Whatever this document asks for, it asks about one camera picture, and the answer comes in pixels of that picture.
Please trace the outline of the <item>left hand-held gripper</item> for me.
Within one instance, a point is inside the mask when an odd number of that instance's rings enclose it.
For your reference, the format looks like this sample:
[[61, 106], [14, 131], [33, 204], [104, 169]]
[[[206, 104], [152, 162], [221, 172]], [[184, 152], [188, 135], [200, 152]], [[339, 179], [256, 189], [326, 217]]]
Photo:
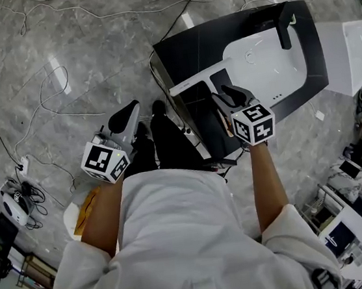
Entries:
[[105, 129], [94, 133], [86, 143], [81, 169], [91, 178], [107, 183], [116, 183], [133, 161], [133, 147], [140, 117], [140, 103], [132, 100], [113, 114]]

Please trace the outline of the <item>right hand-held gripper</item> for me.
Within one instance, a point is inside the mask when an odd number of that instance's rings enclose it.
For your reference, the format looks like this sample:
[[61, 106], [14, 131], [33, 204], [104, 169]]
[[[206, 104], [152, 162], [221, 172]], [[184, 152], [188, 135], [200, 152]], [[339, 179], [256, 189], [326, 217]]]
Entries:
[[235, 105], [231, 106], [217, 93], [211, 94], [228, 132], [252, 146], [266, 142], [276, 135], [275, 114], [251, 91], [235, 85], [222, 85], [221, 89]]

